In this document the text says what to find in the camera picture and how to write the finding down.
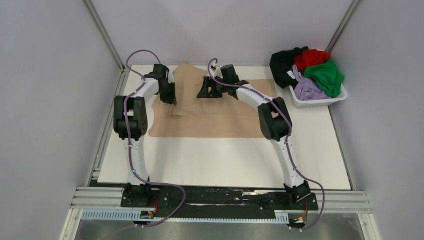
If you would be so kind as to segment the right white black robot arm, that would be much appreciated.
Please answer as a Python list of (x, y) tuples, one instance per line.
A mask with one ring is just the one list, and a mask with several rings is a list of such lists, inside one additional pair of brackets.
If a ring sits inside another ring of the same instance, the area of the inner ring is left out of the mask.
[(240, 80), (232, 64), (219, 66), (213, 58), (207, 65), (207, 75), (198, 99), (221, 98), (227, 93), (233, 98), (257, 109), (262, 135), (271, 142), (283, 172), (283, 186), (286, 204), (298, 209), (306, 201), (311, 190), (307, 180), (296, 168), (296, 159), (291, 143), (292, 122), (285, 101), (281, 97), (272, 98), (255, 89), (246, 80)]

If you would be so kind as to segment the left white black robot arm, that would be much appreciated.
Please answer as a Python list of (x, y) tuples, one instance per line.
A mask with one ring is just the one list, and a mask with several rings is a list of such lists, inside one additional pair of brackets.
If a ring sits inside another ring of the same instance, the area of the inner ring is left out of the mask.
[(154, 199), (145, 162), (144, 138), (148, 131), (146, 103), (155, 95), (163, 103), (177, 103), (174, 74), (161, 63), (154, 64), (133, 92), (118, 95), (113, 101), (113, 130), (123, 142), (128, 161), (123, 207), (148, 207)]

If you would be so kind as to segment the beige t-shirt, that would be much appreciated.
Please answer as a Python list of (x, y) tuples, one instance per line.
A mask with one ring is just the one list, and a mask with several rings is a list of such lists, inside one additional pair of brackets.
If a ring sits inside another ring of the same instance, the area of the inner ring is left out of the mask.
[(151, 137), (263, 138), (257, 108), (228, 94), (197, 98), (206, 70), (181, 62), (174, 71), (176, 102), (152, 103)]

